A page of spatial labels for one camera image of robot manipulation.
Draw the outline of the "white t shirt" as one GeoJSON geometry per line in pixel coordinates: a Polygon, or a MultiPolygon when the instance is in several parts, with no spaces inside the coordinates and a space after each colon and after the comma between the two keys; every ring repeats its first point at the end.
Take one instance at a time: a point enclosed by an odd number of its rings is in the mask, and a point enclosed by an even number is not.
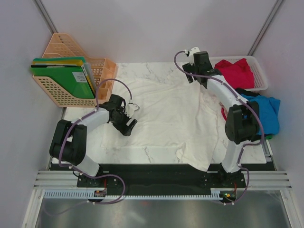
{"type": "Polygon", "coordinates": [[[220,102],[199,84],[127,77],[114,83],[113,93],[132,97],[140,109],[130,136],[111,124],[102,126],[103,147],[173,147],[181,162],[201,171],[223,161],[228,139],[220,102]]]}

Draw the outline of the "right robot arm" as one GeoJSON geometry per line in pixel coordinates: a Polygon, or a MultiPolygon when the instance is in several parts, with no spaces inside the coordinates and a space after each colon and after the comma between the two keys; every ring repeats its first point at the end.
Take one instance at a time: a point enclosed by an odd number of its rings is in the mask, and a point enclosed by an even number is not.
{"type": "Polygon", "coordinates": [[[223,187],[228,187],[244,170],[241,158],[245,147],[261,144],[261,142],[254,142],[257,133],[264,131],[259,119],[259,105],[255,101],[248,101],[236,92],[223,74],[212,67],[206,51],[200,51],[194,47],[183,50],[182,53],[189,61],[179,70],[187,76],[188,82],[197,81],[212,92],[228,112],[225,123],[228,147],[217,176],[218,183],[223,187]]]}

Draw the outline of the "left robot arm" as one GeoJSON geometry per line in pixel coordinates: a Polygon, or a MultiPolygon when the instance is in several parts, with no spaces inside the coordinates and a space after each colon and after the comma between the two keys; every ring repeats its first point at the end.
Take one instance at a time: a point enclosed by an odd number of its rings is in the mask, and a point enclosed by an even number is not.
{"type": "Polygon", "coordinates": [[[109,101],[99,104],[79,119],[60,120],[50,145],[50,156],[88,175],[87,180],[94,187],[101,186],[104,175],[99,172],[100,165],[86,154],[87,135],[97,127],[111,123],[123,136],[130,136],[137,124],[133,115],[139,110],[140,107],[132,100],[126,103],[124,98],[111,95],[109,101]]]}

